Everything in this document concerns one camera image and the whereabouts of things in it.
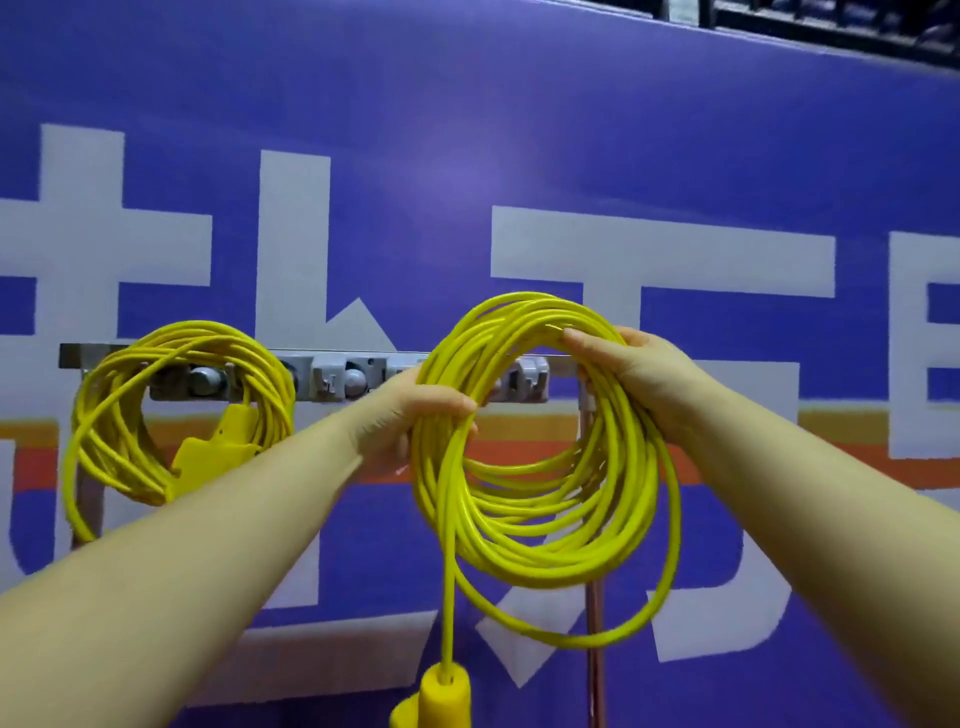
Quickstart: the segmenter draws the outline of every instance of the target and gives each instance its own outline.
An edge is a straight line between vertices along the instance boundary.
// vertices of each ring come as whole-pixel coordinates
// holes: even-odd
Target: wall
[[[210,318],[271,346],[425,350],[473,304],[531,287],[672,338],[955,503],[958,117],[950,76],[560,5],[9,4],[0,584],[69,542],[57,457],[77,380],[59,342]],[[575,404],[555,394],[492,411],[480,454],[562,447]],[[212,413],[152,415],[174,448]],[[681,471],[678,591],[609,651],[612,725],[891,724]],[[137,515],[108,503],[110,525]],[[664,526],[610,579],[608,619],[652,588]],[[407,488],[352,489],[196,696],[214,707],[179,725],[384,725],[437,658],[439,565]],[[576,591],[481,582],[583,628]],[[466,604],[457,649],[477,725],[584,722],[583,655]],[[264,702],[281,697],[296,699]]]

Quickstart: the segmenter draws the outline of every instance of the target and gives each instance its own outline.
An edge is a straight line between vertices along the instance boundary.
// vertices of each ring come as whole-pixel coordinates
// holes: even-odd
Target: black railing
[[[682,0],[600,0],[667,19]],[[697,0],[700,27],[960,70],[960,0]]]

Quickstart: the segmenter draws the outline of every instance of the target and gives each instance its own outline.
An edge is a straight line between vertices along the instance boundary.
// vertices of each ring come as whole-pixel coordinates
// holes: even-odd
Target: person's left hand
[[[420,367],[396,375],[363,399],[338,412],[351,445],[363,457],[353,482],[376,480],[400,473],[408,464],[408,432],[420,415],[462,418],[477,403],[451,387],[417,384]]]

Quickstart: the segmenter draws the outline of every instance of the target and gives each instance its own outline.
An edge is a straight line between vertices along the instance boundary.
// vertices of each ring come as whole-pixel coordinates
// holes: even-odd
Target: metal pole
[[[587,437],[593,423],[593,397],[580,380],[578,404],[580,407],[580,437]],[[587,632],[591,635],[603,631],[603,582],[587,583]],[[604,691],[603,650],[587,650],[587,711],[588,728],[606,728],[607,698]]]
[[[80,376],[81,378],[86,376],[86,370],[81,370]],[[90,477],[79,465],[77,466],[76,483],[77,509],[90,530],[97,536],[101,536],[104,532],[104,485]],[[57,515],[60,518],[63,517],[62,513]],[[70,550],[80,548],[83,545],[84,542],[74,533],[70,541]]]

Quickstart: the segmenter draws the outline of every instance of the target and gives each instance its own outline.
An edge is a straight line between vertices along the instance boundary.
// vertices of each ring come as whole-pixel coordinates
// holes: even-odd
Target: cable coil
[[[537,347],[565,352],[565,328],[624,344],[588,308],[542,293],[512,293],[476,306],[427,358],[422,384],[444,384],[483,401],[518,356]],[[411,466],[423,517],[444,554],[441,676],[453,674],[454,587],[504,627],[563,648],[620,642],[663,604],[680,557],[680,487],[669,452],[649,414],[629,399],[612,372],[580,362],[592,383],[596,417],[569,449],[538,463],[487,465],[466,458],[473,417],[423,417],[414,425]],[[513,586],[560,589],[602,578],[643,541],[657,507],[660,468],[669,500],[669,539],[653,596],[619,626],[591,635],[539,629],[481,595],[458,557]],[[543,539],[538,545],[524,540]]]
[[[67,519],[83,541],[93,541],[96,534],[77,505],[78,462],[96,480],[132,500],[163,505],[170,499],[177,475],[151,438],[141,403],[156,373],[184,364],[233,370],[243,403],[256,405],[251,444],[266,449],[293,434],[293,379],[262,344],[210,321],[158,328],[105,357],[84,376],[74,400],[62,488]]]

